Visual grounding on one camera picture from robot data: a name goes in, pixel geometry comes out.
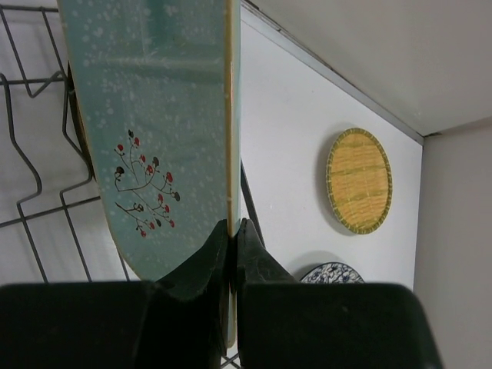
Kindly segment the pale green rectangular plate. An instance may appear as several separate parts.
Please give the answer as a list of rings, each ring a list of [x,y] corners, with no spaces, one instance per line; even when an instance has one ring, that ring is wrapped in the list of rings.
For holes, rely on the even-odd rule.
[[[241,215],[237,1],[60,1],[108,227],[156,281]]]

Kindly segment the woven bamboo round plate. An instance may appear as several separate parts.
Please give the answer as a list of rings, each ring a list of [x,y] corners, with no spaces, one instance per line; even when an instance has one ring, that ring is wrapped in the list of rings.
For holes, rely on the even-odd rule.
[[[370,234],[391,208],[391,166],[369,131],[349,128],[335,139],[326,165],[327,195],[334,216],[354,234]]]

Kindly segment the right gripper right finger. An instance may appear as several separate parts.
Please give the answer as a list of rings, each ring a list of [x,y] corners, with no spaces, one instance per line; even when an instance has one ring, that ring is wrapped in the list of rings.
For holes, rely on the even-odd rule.
[[[399,284],[303,284],[264,248],[237,240],[238,353],[244,368],[440,368],[417,297]]]

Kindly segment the yellow patterned round plate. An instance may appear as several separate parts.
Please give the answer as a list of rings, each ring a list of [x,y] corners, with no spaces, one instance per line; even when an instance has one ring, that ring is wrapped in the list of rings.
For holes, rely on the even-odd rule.
[[[93,181],[95,180],[95,170],[88,148],[88,141],[81,116],[80,105],[78,103],[78,97],[75,89],[75,82],[73,79],[70,62],[67,63],[67,67],[68,108],[70,111],[72,127],[74,128],[76,137],[76,141],[74,143],[75,152],[78,154],[85,165],[85,168],[88,172],[88,180]]]

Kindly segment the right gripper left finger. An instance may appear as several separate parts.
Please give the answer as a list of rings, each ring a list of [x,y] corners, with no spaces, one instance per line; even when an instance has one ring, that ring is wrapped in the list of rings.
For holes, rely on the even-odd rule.
[[[1,289],[3,368],[217,368],[228,335],[228,227],[158,281]]]

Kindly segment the blue white floral plate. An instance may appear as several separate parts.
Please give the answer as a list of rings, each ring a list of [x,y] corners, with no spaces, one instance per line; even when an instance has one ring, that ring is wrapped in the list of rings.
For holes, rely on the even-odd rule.
[[[364,279],[350,265],[342,262],[320,264],[300,279],[306,284],[363,284]]]

